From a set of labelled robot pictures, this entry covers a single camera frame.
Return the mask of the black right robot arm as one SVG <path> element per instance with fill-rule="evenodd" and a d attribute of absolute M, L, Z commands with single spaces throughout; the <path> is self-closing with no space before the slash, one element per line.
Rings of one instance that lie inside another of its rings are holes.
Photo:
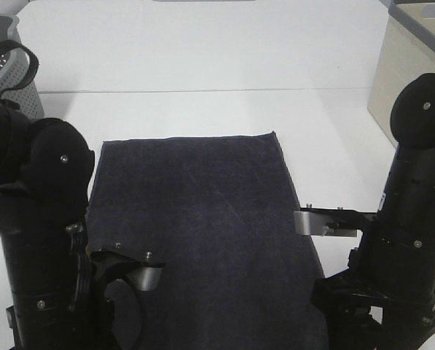
<path fill-rule="evenodd" d="M 418 349 L 435 334 L 435 73 L 400 92 L 390 127 L 377 211 L 329 212 L 331 229 L 362 233 L 347 268 L 313 287 L 330 349 Z"/>

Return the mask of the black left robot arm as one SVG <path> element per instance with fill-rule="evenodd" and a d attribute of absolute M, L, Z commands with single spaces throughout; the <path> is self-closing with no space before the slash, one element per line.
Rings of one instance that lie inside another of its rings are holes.
<path fill-rule="evenodd" d="M 32 121 L 0 104 L 0 236 L 16 349 L 118 349 L 107 286 L 139 262 L 87 252 L 87 187 L 95 156 L 57 118 Z"/>

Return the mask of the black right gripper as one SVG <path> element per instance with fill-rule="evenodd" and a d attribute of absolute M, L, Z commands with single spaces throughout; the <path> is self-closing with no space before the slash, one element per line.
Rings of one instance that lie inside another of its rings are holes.
<path fill-rule="evenodd" d="M 424 301 L 387 296 L 343 271 L 314 283 L 330 349 L 419 349 L 435 335 L 435 288 Z"/>

